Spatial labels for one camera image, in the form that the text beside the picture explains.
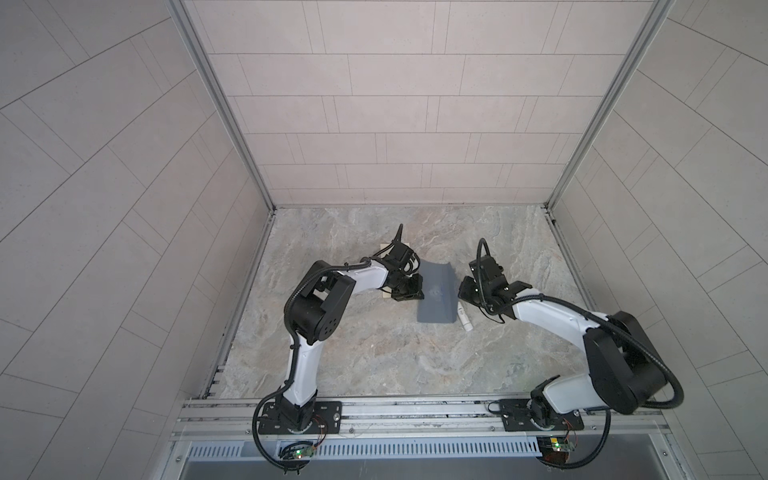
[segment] black end effector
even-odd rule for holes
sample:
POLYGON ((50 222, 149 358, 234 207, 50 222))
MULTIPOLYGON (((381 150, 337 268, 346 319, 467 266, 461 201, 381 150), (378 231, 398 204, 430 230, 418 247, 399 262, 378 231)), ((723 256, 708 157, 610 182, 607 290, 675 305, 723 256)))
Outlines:
MULTIPOLYGON (((304 275, 304 280, 317 270, 330 266, 322 260, 316 261, 304 275)), ((327 339, 339 326, 341 315, 355 288, 355 280, 340 272, 331 272, 321 277, 314 284, 308 285, 296 298, 290 311, 290 325, 306 339, 310 345, 327 339), (316 292, 328 292, 321 299, 316 292)))
POLYGON ((490 314, 503 312, 506 316, 515 318, 511 309, 505 307, 514 299, 518 293, 532 286, 526 282, 516 280, 512 284, 507 283, 507 277, 504 276, 504 268, 496 263, 496 260, 490 254, 485 254, 469 262, 469 269, 473 276, 465 276, 461 286, 458 288, 458 297, 465 302, 471 303, 479 308, 485 308, 490 314), (478 282, 482 283, 482 292, 484 299, 480 298, 480 289, 478 282))
MULTIPOLYGON (((632 335, 656 357, 653 344, 632 315, 618 312, 608 321, 632 335)), ((619 413, 629 415, 642 406, 667 380, 640 350, 635 349, 603 328, 589 329, 584 334, 589 375, 601 399, 619 413)))
POLYGON ((386 251, 386 255, 384 257, 373 257, 389 271, 382 287, 389 288, 392 298, 398 302, 402 300, 421 300, 424 298, 422 276, 417 273, 421 260, 419 255, 401 240, 402 223, 397 229, 395 238, 392 239, 387 248, 382 250, 382 252, 386 251))

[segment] black cable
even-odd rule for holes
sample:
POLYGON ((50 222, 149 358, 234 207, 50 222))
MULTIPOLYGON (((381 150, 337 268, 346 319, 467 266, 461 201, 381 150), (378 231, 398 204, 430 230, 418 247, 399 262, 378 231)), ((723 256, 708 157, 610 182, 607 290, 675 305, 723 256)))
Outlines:
POLYGON ((323 278, 324 275, 335 272, 335 271, 349 271, 349 270, 360 270, 362 268, 367 268, 371 265, 371 259, 369 258, 363 258, 360 260, 360 263, 355 263, 353 265, 349 265, 348 263, 345 263, 344 265, 335 265, 335 266, 327 266, 325 268, 321 268, 319 270, 316 270, 311 275, 309 275, 302 283, 299 284, 299 286, 296 287, 296 289, 291 293, 290 297, 288 297, 288 301, 286 302, 285 307, 283 308, 283 323, 285 324, 286 329, 288 330, 288 333, 291 335, 291 365, 290 365, 290 372, 288 374, 288 379, 285 381, 285 385, 278 388, 274 392, 270 393, 269 395, 265 396, 264 398, 259 401, 256 410, 253 411, 253 420, 251 422, 251 432, 253 433, 253 443, 256 444, 256 448, 259 451, 259 453, 272 465, 276 466, 277 468, 281 468, 284 472, 298 472, 302 468, 306 466, 309 462, 288 462, 280 461, 272 457, 269 453, 267 453, 266 449, 264 448, 264 445, 262 445, 261 440, 259 439, 259 430, 258 430, 258 422, 260 420, 261 415, 261 409, 266 405, 266 403, 271 400, 275 399, 278 395, 281 395, 287 391, 290 386, 293 384, 294 377, 296 376, 296 365, 298 364, 299 360, 299 334, 296 333, 296 330, 290 325, 290 311, 293 309, 293 304, 296 303, 296 299, 301 294, 302 290, 307 288, 309 285, 313 285, 317 282, 317 280, 323 278))
POLYGON ((600 441, 598 442, 598 446, 594 447, 594 450, 587 455, 586 457, 582 458, 581 460, 578 460, 577 462, 573 463, 552 463, 547 462, 546 460, 539 458, 538 461, 543 463, 544 465, 548 467, 555 467, 559 468, 560 470, 573 470, 574 468, 581 468, 591 462, 592 460, 595 460, 598 455, 600 455, 600 452, 602 452, 603 447, 605 447, 605 442, 608 440, 608 433, 611 430, 611 409, 608 407, 603 408, 605 410, 605 425, 603 425, 603 435, 600 436, 600 441))

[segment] white wall tile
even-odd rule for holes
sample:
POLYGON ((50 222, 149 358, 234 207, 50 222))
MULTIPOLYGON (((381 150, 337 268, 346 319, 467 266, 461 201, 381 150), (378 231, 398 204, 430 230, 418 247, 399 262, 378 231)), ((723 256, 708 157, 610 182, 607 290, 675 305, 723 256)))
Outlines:
POLYGON ((170 331, 213 242, 213 236, 197 217, 188 215, 136 299, 133 310, 170 331))
POLYGON ((724 45, 667 20, 643 57, 640 70, 684 101, 724 49, 724 45))
POLYGON ((79 392, 159 259, 118 225, 6 372, 79 392))
POLYGON ((592 261, 592 254, 590 253, 584 238, 581 237, 581 233, 578 231, 576 223, 574 223, 574 219, 571 217, 571 213, 568 212, 568 208, 563 202, 558 202, 557 205, 554 206, 552 213, 557 221, 558 227, 560 227, 560 231, 565 237, 565 241, 568 242, 568 249, 573 255, 576 267, 579 270, 583 269, 592 261))
POLYGON ((362 188, 299 189, 291 190, 290 196, 296 205, 360 205, 366 202, 362 188))
POLYGON ((663 237, 657 237, 640 252, 632 266, 694 366, 746 349, 663 237))
POLYGON ((319 2, 328 53, 431 53, 434 2, 319 2))
POLYGON ((51 5, 91 57, 168 18, 165 5, 151 0, 51 0, 51 5))
POLYGON ((469 134, 387 134, 387 163, 463 164, 469 134))
POLYGON ((570 55, 467 55, 461 94, 557 95, 572 59, 570 55))
POLYGON ((160 64, 171 85, 182 81, 195 69, 179 31, 170 18, 141 33, 152 55, 160 64))
POLYGON ((751 413, 759 412, 760 406, 768 401, 768 376, 764 372, 754 373, 712 386, 710 391, 751 460, 764 476, 768 473, 768 460, 765 445, 760 441, 762 422, 756 422, 751 413))
POLYGON ((750 456, 744 450, 699 455, 704 470, 711 475, 753 475, 757 473, 750 456))
POLYGON ((552 2, 454 2, 445 53, 540 53, 552 2))
POLYGON ((258 165, 294 163, 285 134, 245 134, 244 137, 253 160, 258 165))
POLYGON ((236 99, 248 133, 284 134, 328 131, 321 97, 236 97, 236 99))
POLYGON ((699 376, 706 386, 726 382, 751 373, 760 372, 760 364, 749 352, 737 353, 734 356, 718 360, 699 368, 699 376))
POLYGON ((225 95, 252 95, 240 56, 235 54, 208 55, 225 95))
POLYGON ((552 54, 557 49, 560 37, 563 35, 565 22, 571 14, 573 2, 558 2, 556 5, 558 7, 554 11, 552 22, 547 31, 547 39, 544 42, 544 47, 541 49, 541 53, 543 54, 552 54))
POLYGON ((614 294, 611 292, 611 288, 608 287, 602 272, 594 261, 591 261, 581 269, 581 275, 587 284, 587 290, 592 295, 592 300, 594 300, 601 312, 615 313, 621 310, 614 298, 614 294))
POLYGON ((483 134, 475 159, 490 164, 543 164, 557 134, 483 134))
POLYGON ((31 334, 29 330, 0 320, 0 369, 5 370, 31 334))
POLYGON ((654 305, 654 299, 645 290, 607 225, 598 228, 587 245, 623 311, 639 315, 654 305))
POLYGON ((424 131, 427 97, 336 97, 335 100, 342 132, 424 131))
POLYGON ((736 278, 710 292, 710 297, 739 333, 755 359, 768 366, 768 346, 764 342, 766 324, 761 312, 766 308, 765 285, 768 265, 758 263, 736 278))
POLYGON ((328 165, 266 165, 272 188, 339 188, 336 169, 328 165))
POLYGON ((514 164, 506 187, 553 188, 562 171, 562 165, 514 164))
POLYGON ((339 118, 336 116, 336 99, 333 97, 323 97, 323 109, 326 111, 328 133, 338 134, 339 118))
POLYGON ((168 333, 163 349, 136 398, 135 408, 168 415, 184 380, 184 374, 203 335, 214 304, 192 287, 168 333))
POLYGON ((106 148, 64 182, 0 243, 0 318, 36 328, 143 192, 106 148))
POLYGON ((632 194, 694 276, 730 257, 744 240, 662 158, 632 194))
POLYGON ((170 242, 212 175, 200 152, 188 141, 136 202, 134 210, 170 242))
POLYGON ((768 62, 768 33, 764 19, 768 4, 761 0, 710 0, 693 23, 707 37, 768 62))
POLYGON ((0 64, 6 65, 0 71, 0 106, 74 67, 24 2, 3 2, 0 7, 0 45, 0 64))
POLYGON ((157 435, 122 430, 98 477, 140 478, 155 442, 157 435))
POLYGON ((227 279, 227 272, 243 239, 246 226, 240 215, 231 209, 205 257, 200 275, 216 290, 221 290, 224 280, 227 279))
POLYGON ((717 85, 717 82, 725 75, 731 65, 736 61, 741 53, 732 48, 726 47, 725 51, 717 57, 717 60, 712 67, 704 75, 698 85, 694 88, 694 91, 688 95, 685 100, 685 104, 694 110, 699 108, 704 98, 710 94, 712 89, 717 85))
POLYGON ((710 123, 640 72, 616 103, 616 112, 673 167, 710 123))
POLYGON ((768 161, 768 65, 740 56, 697 109, 757 157, 768 161))
POLYGON ((109 142, 109 148, 149 187, 204 122, 192 89, 183 82, 133 120, 109 142))
POLYGON ((218 112, 205 121, 199 133, 208 151, 214 157, 216 165, 221 165, 224 158, 232 151, 233 145, 218 112))
POLYGON ((626 185, 628 189, 632 190, 632 188, 637 184, 637 181, 640 180, 643 175, 645 175, 645 172, 648 171, 648 168, 650 168, 650 166, 656 161, 657 158, 659 158, 659 154, 656 153, 653 148, 648 148, 648 151, 645 152, 645 155, 643 155, 640 161, 637 162, 637 165, 635 165, 629 175, 627 175, 627 178, 624 179, 624 185, 626 185))
POLYGON ((445 40, 448 35, 448 19, 451 4, 435 2, 435 22, 432 27, 432 53, 445 53, 445 40))
POLYGON ((48 125, 43 123, 23 101, 13 102, 3 108, 0 113, 68 173, 73 174, 83 164, 83 160, 53 130, 48 128, 48 125))
POLYGON ((437 131, 514 132, 523 97, 440 97, 437 131))
POLYGON ((24 102, 75 153, 90 158, 160 95, 126 41, 43 85, 24 102))
POLYGON ((374 134, 300 134, 298 137, 307 164, 376 163, 374 134))
POLYGON ((763 162, 713 128, 678 171, 760 256, 768 257, 768 167, 763 162))
POLYGON ((650 2, 574 2, 556 53, 627 52, 650 2))
POLYGON ((0 238, 69 178, 43 150, 0 115, 0 238))
POLYGON ((30 478, 96 478, 158 350, 118 330, 30 478))
POLYGON ((755 250, 748 245, 730 257, 726 258, 705 274, 699 276, 699 284, 707 291, 711 292, 723 283, 747 271, 758 263, 762 262, 755 250))
POLYGON ((657 306, 653 306, 647 312, 637 316, 637 321, 644 329, 651 328, 663 319, 661 311, 657 306))
POLYGON ((632 260, 637 256, 638 253, 643 251, 643 249, 647 247, 650 242, 656 240, 656 237, 659 235, 661 235, 659 229, 657 229, 653 224, 649 225, 648 228, 643 230, 643 233, 641 233, 639 237, 634 239, 632 243, 630 243, 629 246, 624 249, 624 255, 626 255, 629 260, 632 260))
POLYGON ((648 215, 607 165, 600 167, 585 190, 622 250, 650 225, 648 215))
POLYGON ((152 345, 159 347, 163 346, 165 338, 168 336, 168 332, 145 319, 133 310, 128 312, 125 320, 123 320, 121 327, 133 333, 135 336, 140 336, 141 338, 147 340, 152 345))
POLYGON ((63 418, 77 397, 75 392, 0 375, 0 407, 63 418))
POLYGON ((147 70, 149 70, 152 78, 154 78, 155 83, 157 83, 157 86, 160 87, 160 90, 163 93, 169 91, 171 85, 168 81, 168 77, 165 76, 165 73, 163 73, 163 69, 160 67, 160 64, 157 63, 157 59, 152 54, 152 50, 149 49, 149 45, 147 45, 147 41, 144 39, 144 37, 141 35, 136 35, 131 37, 129 42, 134 46, 134 48, 136 48, 136 52, 138 52, 141 60, 147 66, 147 70))
POLYGON ((0 408, 0 462, 9 478, 27 478, 56 433, 61 419, 0 408))
POLYGON ((495 187, 501 165, 434 164, 431 187, 495 187))
POLYGON ((320 12, 317 2, 302 2, 306 17, 306 30, 310 34, 312 53, 326 53, 326 43, 323 37, 323 25, 320 22, 320 12))
POLYGON ((615 111, 608 116, 593 146, 621 181, 627 179, 649 148, 648 143, 615 111))
POLYGON ((623 55, 575 55, 558 94, 602 96, 623 58, 623 55))
POLYGON ((696 453, 738 450, 742 446, 723 413, 701 381, 666 321, 646 330, 661 359, 674 372, 685 391, 683 405, 674 409, 696 453))
POLYGON ((366 188, 367 204, 439 204, 442 188, 366 188))
POLYGON ((243 188, 247 179, 245 165, 237 151, 233 149, 210 179, 198 200, 217 226, 220 227, 224 222, 227 212, 230 211, 240 188, 243 188))
POLYGON ((88 60, 88 54, 48 0, 25 0, 25 3, 75 65, 88 60))
POLYGON ((592 204, 587 192, 574 179, 568 183, 563 192, 563 203, 568 207, 568 211, 576 223, 580 232, 585 232, 595 217, 598 216, 598 209, 592 204))
POLYGON ((517 193, 517 188, 445 188, 442 202, 444 204, 513 204, 517 193))
POLYGON ((580 134, 599 103, 600 97, 539 97, 525 131, 580 134))
POLYGON ((349 56, 355 95, 458 95, 463 66, 461 55, 349 56))
POLYGON ((422 185, 422 166, 347 165, 346 176, 349 188, 418 188, 422 185))
POLYGON ((351 95, 346 55, 238 55, 254 95, 351 95))
POLYGON ((523 133, 528 129, 528 122, 531 121, 531 115, 533 115, 533 109, 536 108, 536 102, 538 97, 525 97, 523 108, 520 110, 520 116, 518 122, 515 125, 515 131, 523 133))
POLYGON ((212 53, 312 53, 301 2, 196 0, 212 53))

